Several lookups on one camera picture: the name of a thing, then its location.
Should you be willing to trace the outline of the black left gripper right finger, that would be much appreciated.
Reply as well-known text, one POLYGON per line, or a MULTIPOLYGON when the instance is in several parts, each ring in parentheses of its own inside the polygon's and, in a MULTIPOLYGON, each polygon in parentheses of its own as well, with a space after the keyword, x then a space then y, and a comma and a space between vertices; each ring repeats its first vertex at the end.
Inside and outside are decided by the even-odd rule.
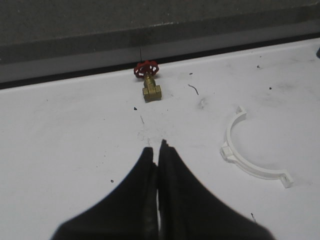
POLYGON ((158 200, 164 240, 274 239, 269 230, 215 197, 166 140, 159 150, 158 200))

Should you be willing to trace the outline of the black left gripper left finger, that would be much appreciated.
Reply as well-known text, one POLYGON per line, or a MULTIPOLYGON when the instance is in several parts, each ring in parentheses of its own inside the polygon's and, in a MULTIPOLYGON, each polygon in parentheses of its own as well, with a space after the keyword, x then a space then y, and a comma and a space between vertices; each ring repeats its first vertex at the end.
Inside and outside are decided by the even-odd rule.
POLYGON ((123 181, 93 207, 62 223, 53 240, 156 240, 157 166, 143 149, 123 181))

